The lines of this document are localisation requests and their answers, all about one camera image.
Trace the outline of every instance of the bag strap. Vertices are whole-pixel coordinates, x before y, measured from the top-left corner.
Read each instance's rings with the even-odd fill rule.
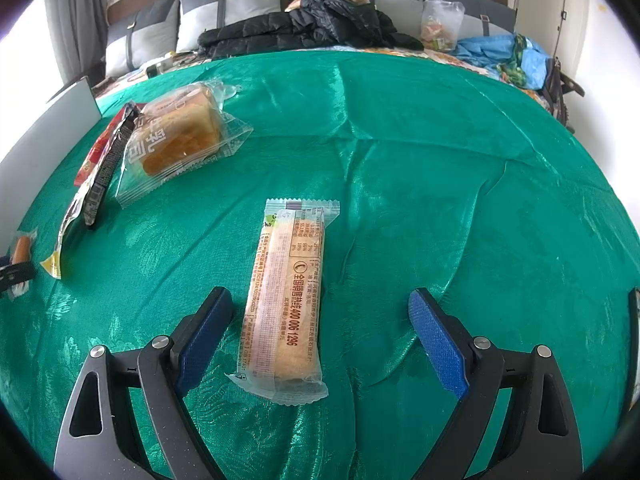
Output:
[[[132,72],[133,70],[136,69],[136,67],[133,65],[133,60],[132,60],[131,37],[133,36],[133,31],[136,29],[136,22],[138,21],[139,12],[140,11],[135,13],[135,15],[133,16],[133,22],[127,26],[127,39],[125,42],[125,53],[127,56],[127,68],[129,69],[129,72]]]
[[[482,35],[483,36],[488,36],[489,35],[489,16],[487,16],[486,14],[480,14],[480,21],[482,22]]]
[[[546,60],[546,79],[542,95],[548,101],[551,114],[562,126],[567,125],[568,112],[562,92],[561,66],[558,58]]]
[[[216,19],[216,28],[225,26],[226,0],[216,0],[218,2],[218,17]]]

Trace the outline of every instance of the black down jacket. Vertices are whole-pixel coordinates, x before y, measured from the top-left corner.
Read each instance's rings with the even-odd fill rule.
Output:
[[[200,52],[212,59],[336,44],[423,49],[420,41],[396,31],[391,19],[373,4],[356,5],[351,0],[302,0],[300,8],[291,12],[255,16],[206,30],[198,38]]]

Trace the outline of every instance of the plastic wrapper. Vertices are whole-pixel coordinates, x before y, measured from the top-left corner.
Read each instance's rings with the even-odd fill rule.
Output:
[[[9,247],[9,254],[11,255],[9,259],[9,264],[20,264],[22,262],[28,262],[31,260],[31,248],[33,247],[36,238],[38,237],[38,229],[34,229],[33,231],[27,233],[18,231],[11,242]],[[26,282],[16,283],[12,285],[8,290],[9,299],[13,300],[14,298],[18,298],[21,295],[27,293],[29,291],[29,283],[31,280]]]
[[[337,201],[267,200],[238,349],[228,377],[278,404],[322,399],[318,319],[324,229]]]
[[[185,171],[233,155],[253,128],[222,111],[239,87],[192,83],[149,102],[122,159],[116,199],[124,208]]]
[[[138,107],[142,108],[145,104],[146,103],[139,103]],[[80,169],[78,170],[78,174],[76,174],[76,178],[74,179],[74,186],[79,187],[85,180],[87,180],[89,175],[91,175],[91,172],[94,170],[95,165],[98,164],[98,161],[100,160],[100,156],[102,155],[102,152],[104,151],[109,138],[122,120],[122,114],[124,113],[125,108],[126,105],[123,106],[120,111],[118,111],[118,113],[114,115],[113,119],[111,119],[109,124],[107,124],[107,127],[104,129],[104,131],[98,136],[97,139],[95,139],[94,145],[89,150],[89,153],[87,153],[82,166],[80,166]]]
[[[460,2],[425,0],[422,12],[422,44],[430,50],[448,52],[458,44],[465,6]]]
[[[87,197],[87,194],[93,187],[94,181],[98,173],[100,172],[100,168],[102,168],[104,161],[107,160],[108,155],[110,155],[111,153],[111,150],[122,150],[124,147],[123,136],[124,142],[127,142],[127,140],[129,139],[131,130],[129,130],[128,128],[124,128],[124,124],[131,124],[132,118],[134,116],[137,116],[139,113],[140,110],[135,103],[128,103],[126,105],[126,110],[123,113],[123,118],[116,129],[112,131],[111,136],[107,141],[107,145],[102,150],[100,160],[92,169],[89,177],[82,183],[80,189],[76,191],[76,194],[74,195],[71,204],[69,204],[69,207],[66,208],[65,215],[62,217],[60,229],[58,230],[58,237],[56,238],[56,244],[53,247],[53,252],[51,253],[51,256],[49,258],[40,262],[40,265],[57,280],[62,279],[60,256],[62,254],[62,241],[65,237],[66,230],[73,223],[73,221],[78,218],[78,216],[80,216],[80,213],[82,212],[82,206],[84,205],[84,199]]]

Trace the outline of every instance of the blue cloth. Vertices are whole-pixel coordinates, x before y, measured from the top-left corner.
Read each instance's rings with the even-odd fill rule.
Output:
[[[513,57],[515,34],[501,36],[477,36],[458,40],[458,45],[452,54],[458,59],[473,66],[489,70],[496,79],[500,74],[496,68],[498,63],[508,62]],[[521,69],[527,75],[524,88],[540,90],[546,77],[545,61],[549,58],[544,49],[531,38],[526,38],[527,46],[522,52]]]

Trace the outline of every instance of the packaged bread roll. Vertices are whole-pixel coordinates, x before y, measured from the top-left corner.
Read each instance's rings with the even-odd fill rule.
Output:
[[[252,127],[222,111],[238,86],[218,80],[192,83],[142,108],[129,138],[116,199],[135,202],[174,176],[233,155]]]
[[[180,89],[170,98],[142,110],[131,136],[134,156],[155,175],[197,153],[215,153],[220,146],[222,120],[212,92],[203,83]]]
[[[267,200],[238,349],[229,378],[278,404],[328,395],[318,355],[324,229],[336,201]]]

